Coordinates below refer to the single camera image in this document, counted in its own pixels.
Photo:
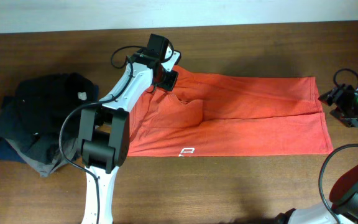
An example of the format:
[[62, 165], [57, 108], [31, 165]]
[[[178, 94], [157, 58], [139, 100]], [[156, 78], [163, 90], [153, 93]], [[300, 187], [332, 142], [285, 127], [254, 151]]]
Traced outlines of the red orange t-shirt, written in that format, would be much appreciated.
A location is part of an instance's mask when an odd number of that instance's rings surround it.
[[176, 71], [172, 91], [144, 93], [132, 109], [130, 156], [279, 156], [333, 150], [313, 77]]

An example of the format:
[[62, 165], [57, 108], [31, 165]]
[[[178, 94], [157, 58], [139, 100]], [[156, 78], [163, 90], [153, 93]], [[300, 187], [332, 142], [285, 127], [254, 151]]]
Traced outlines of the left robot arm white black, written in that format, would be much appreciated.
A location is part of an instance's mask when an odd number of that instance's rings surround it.
[[77, 147], [86, 172], [83, 223], [112, 223], [117, 172], [129, 152], [130, 112], [150, 87], [173, 90], [181, 53], [161, 35], [151, 34], [147, 46], [126, 58], [122, 77], [93, 106], [81, 110]]

